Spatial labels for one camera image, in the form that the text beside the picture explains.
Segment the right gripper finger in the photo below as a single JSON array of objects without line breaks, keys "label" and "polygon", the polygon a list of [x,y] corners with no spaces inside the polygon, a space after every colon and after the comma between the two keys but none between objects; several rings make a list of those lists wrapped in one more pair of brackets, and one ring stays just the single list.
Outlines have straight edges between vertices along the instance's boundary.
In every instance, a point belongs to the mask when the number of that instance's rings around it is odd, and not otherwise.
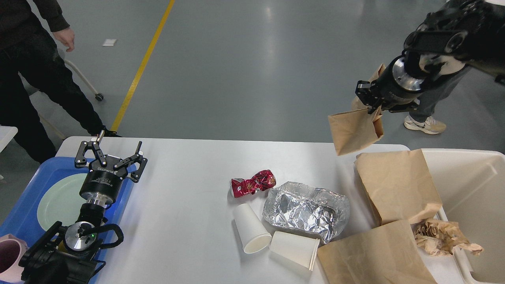
[{"label": "right gripper finger", "polygon": [[376,81],[357,81],[355,94],[359,100],[368,108],[368,114],[372,114],[381,108],[383,97],[379,91]]},{"label": "right gripper finger", "polygon": [[415,112],[419,108],[419,104],[416,101],[410,102],[408,104],[395,105],[389,109],[390,113],[400,113],[400,112]]}]

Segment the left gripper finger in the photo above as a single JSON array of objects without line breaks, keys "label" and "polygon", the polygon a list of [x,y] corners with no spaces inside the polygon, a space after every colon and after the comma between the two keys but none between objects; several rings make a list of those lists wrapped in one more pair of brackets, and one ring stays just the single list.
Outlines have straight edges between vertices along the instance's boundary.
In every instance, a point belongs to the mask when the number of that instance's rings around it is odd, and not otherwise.
[{"label": "left gripper finger", "polygon": [[[100,148],[100,143],[102,138],[105,136],[106,131],[101,131],[95,140],[82,141],[77,155],[74,160],[75,168],[87,168],[89,170],[106,170],[107,169],[107,159],[106,155]],[[92,151],[94,155],[94,160],[87,162],[85,154],[88,151]]]},{"label": "left gripper finger", "polygon": [[[116,176],[119,176],[121,179],[130,179],[134,183],[139,182],[142,173],[144,172],[144,169],[148,163],[148,159],[144,157],[143,153],[141,152],[141,146],[142,141],[139,141],[137,149],[132,156],[126,159],[121,159],[119,162],[114,164],[114,171],[116,172]],[[137,169],[129,172],[128,168],[134,164],[138,165]]]}]

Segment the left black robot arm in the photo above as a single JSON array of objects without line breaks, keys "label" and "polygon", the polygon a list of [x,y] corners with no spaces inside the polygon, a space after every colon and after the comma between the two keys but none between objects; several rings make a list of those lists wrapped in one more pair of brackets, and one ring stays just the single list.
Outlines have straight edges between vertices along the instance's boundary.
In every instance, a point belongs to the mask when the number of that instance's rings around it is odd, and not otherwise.
[{"label": "left black robot arm", "polygon": [[104,154],[104,134],[81,142],[74,160],[76,168],[87,169],[79,192],[85,203],[77,221],[68,226],[56,221],[21,257],[26,284],[87,284],[106,265],[96,254],[124,241],[119,225],[108,223],[106,210],[116,202],[125,179],[139,182],[148,161],[142,142],[124,159]]}]

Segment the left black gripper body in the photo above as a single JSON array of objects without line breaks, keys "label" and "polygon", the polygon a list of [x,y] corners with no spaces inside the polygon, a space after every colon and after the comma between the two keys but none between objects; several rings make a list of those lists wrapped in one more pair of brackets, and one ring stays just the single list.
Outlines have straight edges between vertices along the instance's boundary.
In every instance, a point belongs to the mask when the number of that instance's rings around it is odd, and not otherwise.
[{"label": "left black gripper body", "polygon": [[79,195],[85,200],[98,199],[103,206],[115,203],[124,178],[128,174],[126,165],[114,167],[121,160],[119,157],[106,155],[105,166],[99,160],[93,160],[88,166],[89,171]]}]

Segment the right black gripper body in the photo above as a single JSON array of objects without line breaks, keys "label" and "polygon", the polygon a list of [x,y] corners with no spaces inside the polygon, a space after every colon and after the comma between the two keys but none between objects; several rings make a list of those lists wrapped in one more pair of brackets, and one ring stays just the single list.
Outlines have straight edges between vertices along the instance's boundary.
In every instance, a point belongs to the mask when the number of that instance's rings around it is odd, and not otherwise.
[{"label": "right black gripper body", "polygon": [[376,80],[383,97],[382,111],[389,111],[395,105],[408,104],[416,101],[424,92],[422,84],[427,74],[419,67],[413,67],[408,56],[402,55],[394,59]]}]

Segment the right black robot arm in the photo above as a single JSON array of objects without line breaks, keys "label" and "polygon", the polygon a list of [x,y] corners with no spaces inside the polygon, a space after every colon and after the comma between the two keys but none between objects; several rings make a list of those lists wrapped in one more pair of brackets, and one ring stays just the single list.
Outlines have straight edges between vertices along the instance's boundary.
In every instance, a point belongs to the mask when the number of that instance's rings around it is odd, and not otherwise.
[{"label": "right black robot arm", "polygon": [[504,84],[503,0],[449,0],[429,13],[404,41],[402,54],[355,93],[368,114],[418,109],[417,99],[451,75],[472,67]]}]

